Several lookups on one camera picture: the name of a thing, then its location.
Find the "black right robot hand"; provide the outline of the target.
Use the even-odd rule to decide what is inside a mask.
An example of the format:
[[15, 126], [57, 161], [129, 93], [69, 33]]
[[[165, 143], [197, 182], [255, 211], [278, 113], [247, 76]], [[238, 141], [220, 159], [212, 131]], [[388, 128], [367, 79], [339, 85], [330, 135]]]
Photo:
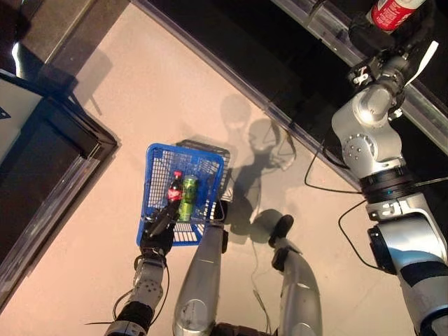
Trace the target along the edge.
[[364, 55], [418, 55], [431, 43], [435, 1], [375, 1], [349, 24], [349, 39]]

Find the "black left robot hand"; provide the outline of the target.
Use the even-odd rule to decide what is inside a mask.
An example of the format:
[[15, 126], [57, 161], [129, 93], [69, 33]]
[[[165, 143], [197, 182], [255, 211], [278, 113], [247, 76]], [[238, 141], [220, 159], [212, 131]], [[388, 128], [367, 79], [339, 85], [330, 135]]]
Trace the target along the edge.
[[174, 241], [174, 227], [179, 215], [172, 206], [156, 210], [143, 220], [139, 248], [143, 256], [159, 253], [166, 256]]

